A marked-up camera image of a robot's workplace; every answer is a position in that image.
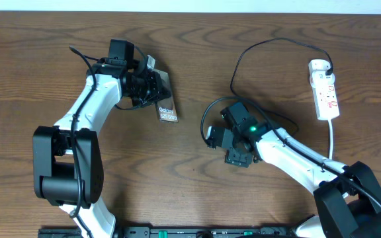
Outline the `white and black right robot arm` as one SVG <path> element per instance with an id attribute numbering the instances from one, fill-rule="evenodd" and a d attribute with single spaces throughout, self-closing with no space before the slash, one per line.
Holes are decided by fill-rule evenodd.
<path id="1" fill-rule="evenodd" d="M 264 161 L 314 196 L 317 214 L 297 225 L 296 237 L 381 237 L 381 186 L 372 169 L 315 152 L 270 118 L 259 122 L 237 101 L 221 111 L 226 127 L 200 130 L 205 144 L 226 150 L 225 162 L 239 167 Z"/>

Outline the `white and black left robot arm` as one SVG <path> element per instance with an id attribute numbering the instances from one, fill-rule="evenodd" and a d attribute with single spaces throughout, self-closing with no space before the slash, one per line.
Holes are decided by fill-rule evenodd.
<path id="1" fill-rule="evenodd" d="M 87 65 L 85 86 L 68 112 L 53 126 L 39 126 L 32 137 L 34 192 L 59 207 L 75 228 L 41 228 L 39 237 L 123 237 L 124 230 L 101 194 L 104 169 L 99 133 L 123 97 L 132 110 L 171 97 L 155 60 L 135 59 L 139 47 L 112 39 L 108 56 L 92 58 L 71 47 Z"/>

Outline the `bronze Galaxy smartphone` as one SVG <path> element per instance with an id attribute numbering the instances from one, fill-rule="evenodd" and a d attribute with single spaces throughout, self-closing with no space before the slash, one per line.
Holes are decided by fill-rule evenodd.
<path id="1" fill-rule="evenodd" d="M 177 110 L 175 108 L 175 102 L 173 98 L 173 90 L 171 88 L 171 83 L 169 79 L 169 74 L 167 72 L 155 69 L 162 80 L 163 86 L 170 92 L 170 97 L 156 102 L 155 107 L 157 111 L 157 117 L 160 122 L 170 122 L 177 123 L 178 116 Z"/>

